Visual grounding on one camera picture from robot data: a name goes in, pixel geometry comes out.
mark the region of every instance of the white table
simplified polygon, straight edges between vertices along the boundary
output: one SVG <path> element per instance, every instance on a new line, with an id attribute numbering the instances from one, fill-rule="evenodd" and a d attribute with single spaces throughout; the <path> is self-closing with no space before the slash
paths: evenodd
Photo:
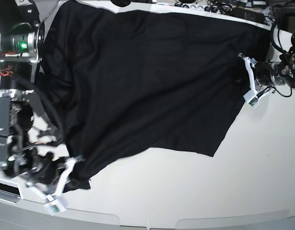
<path id="1" fill-rule="evenodd" d="M 255 24 L 179 7 L 132 3 L 119 8 L 109 1 L 85 4 L 113 12 L 181 12 Z M 281 31 L 285 49 L 291 46 L 290 37 Z M 278 52 L 271 48 L 269 57 L 276 60 Z M 279 90 L 289 93 L 288 87 Z M 36 126 L 46 127 L 41 118 Z M 67 155 L 64 146 L 56 153 Z M 14 181 L 23 183 L 18 178 Z M 245 104 L 213 158 L 152 148 L 110 164 L 90 184 L 89 191 L 65 194 L 72 210 L 59 216 L 163 229 L 224 227 L 295 216 L 295 91 L 291 98 L 278 94 L 263 98 L 257 109 Z M 43 212 L 38 208 L 42 200 L 24 186 L 21 189 L 25 200 L 17 206 Z M 115 218 L 91 219 L 88 213 Z"/>

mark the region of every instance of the cylindrical motor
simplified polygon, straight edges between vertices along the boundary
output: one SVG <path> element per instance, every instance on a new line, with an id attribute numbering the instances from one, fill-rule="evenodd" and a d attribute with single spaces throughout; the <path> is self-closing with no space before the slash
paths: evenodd
<path id="1" fill-rule="evenodd" d="M 0 34 L 0 53 L 33 53 L 35 33 Z"/>
<path id="2" fill-rule="evenodd" d="M 284 85 L 283 78 L 277 74 L 279 62 L 271 64 L 265 62 L 257 62 L 255 65 L 255 80 L 258 85 Z"/>

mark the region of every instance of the garment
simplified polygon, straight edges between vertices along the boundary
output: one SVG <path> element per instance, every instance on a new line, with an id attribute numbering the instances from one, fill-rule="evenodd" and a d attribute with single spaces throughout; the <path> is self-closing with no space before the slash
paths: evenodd
<path id="1" fill-rule="evenodd" d="M 66 191 L 149 147 L 213 156 L 249 90 L 238 53 L 265 60 L 269 34 L 197 15 L 63 4 L 37 84 L 64 122 L 70 155 L 86 159 Z"/>

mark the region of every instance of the green led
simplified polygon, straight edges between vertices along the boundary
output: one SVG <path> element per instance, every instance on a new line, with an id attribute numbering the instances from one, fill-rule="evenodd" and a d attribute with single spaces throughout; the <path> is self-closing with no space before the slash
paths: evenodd
<path id="1" fill-rule="evenodd" d="M 21 48 L 22 48 L 22 49 L 27 49 L 27 48 L 28 48 L 27 43 L 21 43 Z"/>

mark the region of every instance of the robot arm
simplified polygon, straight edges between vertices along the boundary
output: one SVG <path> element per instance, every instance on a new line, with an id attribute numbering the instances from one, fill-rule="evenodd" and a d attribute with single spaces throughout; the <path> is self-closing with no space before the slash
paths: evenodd
<path id="1" fill-rule="evenodd" d="M 286 13 L 284 16 L 295 17 L 295 13 Z M 278 20 L 271 27 L 271 43 L 282 53 L 280 62 L 258 62 L 242 53 L 238 55 L 245 62 L 250 82 L 250 91 L 244 95 L 244 99 L 254 108 L 259 105 L 260 99 L 270 93 L 278 92 L 283 97 L 290 97 L 292 90 L 295 90 L 295 32 L 291 38 L 293 46 L 286 52 L 275 43 L 273 38 L 277 24 Z M 285 84 L 290 87 L 289 95 L 283 95 L 276 89 L 276 86 Z"/>
<path id="2" fill-rule="evenodd" d="M 26 186 L 46 202 L 51 215 L 65 211 L 64 186 L 78 158 L 60 158 L 48 152 L 38 155 L 37 146 L 57 147 L 63 143 L 63 127 L 55 108 L 34 82 L 38 78 L 44 22 L 32 0 L 0 0 L 0 170 L 9 177 L 20 176 Z M 60 136 L 49 143 L 31 143 L 28 131 L 33 126 L 33 108 L 28 94 L 39 95 L 54 119 Z M 37 183 L 47 185 L 41 191 Z"/>

